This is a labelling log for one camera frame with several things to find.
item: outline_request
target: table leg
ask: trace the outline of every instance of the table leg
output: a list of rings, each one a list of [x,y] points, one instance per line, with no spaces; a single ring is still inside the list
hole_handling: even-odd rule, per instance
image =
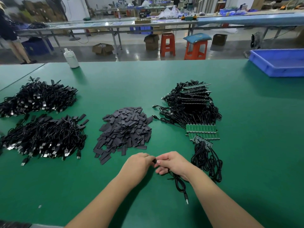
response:
[[[195,24],[192,24],[192,27],[191,27],[191,35],[193,35],[194,26],[195,26]]]
[[[48,51],[51,55],[53,55],[53,51],[51,50],[51,48],[49,47],[47,41],[45,40],[44,36],[42,35],[42,33],[40,31],[38,31],[38,34],[40,35],[40,37],[42,38],[44,44],[46,45],[46,47],[48,48]]]
[[[190,31],[191,31],[191,24],[189,24],[189,28],[188,28],[188,36],[190,35]]]
[[[273,45],[275,44],[275,41],[276,41],[277,37],[279,36],[279,34],[280,34],[281,30],[282,30],[282,27],[278,28],[278,31],[277,31],[277,33],[276,33],[275,37],[272,39],[272,42],[271,42],[270,48],[272,48],[272,47],[273,47]]]
[[[191,27],[191,31],[190,31],[191,35],[193,35],[193,31],[194,31],[194,24],[192,24],[192,27]],[[193,44],[189,45],[189,49],[193,49]]]
[[[54,34],[54,32],[53,32],[53,30],[51,30],[51,33],[52,33],[52,35],[53,35],[53,37],[54,37],[54,39],[55,39],[55,41],[56,41],[56,43],[57,43],[57,45],[58,45],[60,51],[63,52],[62,49],[61,49],[61,47],[60,47],[60,44],[59,44],[59,42],[58,42],[58,40],[57,40],[57,38],[56,38],[56,36],[55,36],[55,34]]]
[[[117,45],[116,45],[116,39],[115,39],[115,32],[113,29],[109,29],[109,31],[111,32],[112,34],[112,37],[113,37],[113,42],[114,42],[114,48],[115,48],[115,53],[118,54],[118,49],[117,49]]]
[[[5,49],[5,47],[2,45],[2,43],[0,42],[0,45],[1,45],[1,47],[3,48],[3,49]]]
[[[263,33],[263,36],[262,36],[262,41],[264,41],[264,38],[265,38],[265,36],[267,34],[268,29],[269,29],[269,27],[266,27],[266,29],[265,29],[265,31]]]
[[[117,29],[117,35],[118,35],[118,40],[119,40],[120,50],[123,50],[123,46],[121,45],[121,40],[120,40],[119,28],[116,28],[116,29]]]

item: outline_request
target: metal table frame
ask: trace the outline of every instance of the metal table frame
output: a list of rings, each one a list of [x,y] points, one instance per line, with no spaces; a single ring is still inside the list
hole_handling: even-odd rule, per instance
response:
[[[229,24],[238,24],[240,26],[231,26],[229,28],[245,28],[245,27],[266,27],[266,30],[263,34],[265,37],[270,26],[278,26],[278,31],[275,38],[273,38],[272,45],[279,35],[283,26],[295,26],[295,25],[304,25],[304,13],[293,13],[293,14],[268,14],[268,15],[249,15],[249,16],[228,16],[228,17],[206,17],[199,18],[198,21],[181,21],[180,19],[166,19],[166,20],[153,20],[148,24],[135,24],[134,21],[137,18],[125,18],[125,19],[104,19],[97,21],[73,21],[73,22],[58,22],[58,23],[48,23],[48,28],[44,29],[26,29],[19,30],[18,34],[20,36],[33,36],[39,35],[43,42],[46,44],[50,54],[53,54],[50,47],[46,43],[46,38],[52,36],[54,37],[58,47],[61,49],[60,44],[56,38],[58,35],[55,34],[54,30],[75,30],[75,29],[88,29],[88,28],[104,28],[108,31],[98,32],[98,34],[110,33],[113,37],[114,49],[116,54],[118,54],[118,49],[122,49],[120,34],[121,33],[132,33],[132,31],[120,31],[120,28],[128,27],[138,27],[138,26],[170,26],[170,25],[188,25],[188,28],[175,28],[175,29],[165,29],[163,31],[177,31],[177,30],[188,30],[188,35],[192,35],[195,29],[214,29],[221,27],[206,27],[210,23],[229,23]],[[151,30],[140,30],[136,32],[150,32]],[[86,35],[87,33],[74,33],[74,35]],[[116,43],[116,36],[119,40],[119,45]]]

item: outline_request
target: white plastic bottle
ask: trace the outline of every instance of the white plastic bottle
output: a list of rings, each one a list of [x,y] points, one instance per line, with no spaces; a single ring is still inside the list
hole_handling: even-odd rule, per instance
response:
[[[64,50],[65,50],[65,52],[63,55],[64,55],[67,63],[70,65],[70,67],[71,68],[79,67],[79,63],[77,61],[77,58],[76,58],[74,52],[71,50],[68,50],[67,48],[65,48]]]
[[[118,19],[121,19],[119,8],[117,8],[117,15],[118,15]]]

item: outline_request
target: concrete floor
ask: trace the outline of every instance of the concrete floor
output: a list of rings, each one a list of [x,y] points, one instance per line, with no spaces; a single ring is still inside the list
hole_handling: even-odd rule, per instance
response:
[[[244,51],[250,50],[251,35],[257,31],[264,31],[264,28],[253,29],[221,29],[221,30],[195,30],[194,33],[203,32],[211,37],[216,33],[228,34],[225,46],[211,45],[211,41],[207,47],[206,59],[244,59]],[[57,37],[62,48],[68,48],[74,51],[78,61],[145,61],[145,60],[183,60],[186,50],[186,42],[183,37],[187,36],[188,31],[176,31],[175,39],[175,51],[176,56],[166,53],[165,57],[160,57],[159,48],[155,51],[147,51],[143,39],[146,35],[142,34],[121,34],[121,41],[123,50],[118,51],[118,55],[112,54],[108,56],[96,55],[92,52],[92,46],[98,43],[107,43],[113,45],[113,39],[111,34],[101,34],[86,37],[81,35],[81,39],[71,42],[66,36]],[[276,34],[276,30],[269,30],[265,39],[272,38]],[[294,38],[297,36],[297,32],[282,30],[281,36],[277,38],[272,45],[272,40],[265,40],[263,44],[264,49],[291,49],[300,48],[294,43]],[[43,56],[31,57],[40,63],[47,62],[65,62],[63,53],[54,38],[50,38],[50,41],[54,47],[54,54],[46,54]],[[0,64],[16,64],[19,61],[10,49],[0,49]]]

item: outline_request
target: blue plastic crate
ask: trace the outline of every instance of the blue plastic crate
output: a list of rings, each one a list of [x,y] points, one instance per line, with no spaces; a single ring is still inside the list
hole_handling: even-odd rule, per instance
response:
[[[140,34],[140,32],[138,32],[139,30],[140,30],[140,27],[130,27],[130,31],[134,31],[134,34]]]
[[[304,49],[256,49],[249,60],[269,77],[304,76]]]
[[[152,31],[152,27],[151,26],[141,26],[140,30],[151,30]],[[152,34],[152,32],[141,32],[141,34]]]
[[[50,49],[53,51],[54,48],[50,40],[47,38],[46,41]],[[23,45],[29,56],[44,55],[49,53],[47,46],[44,44],[41,38],[31,37],[27,41],[22,42],[21,44]]]

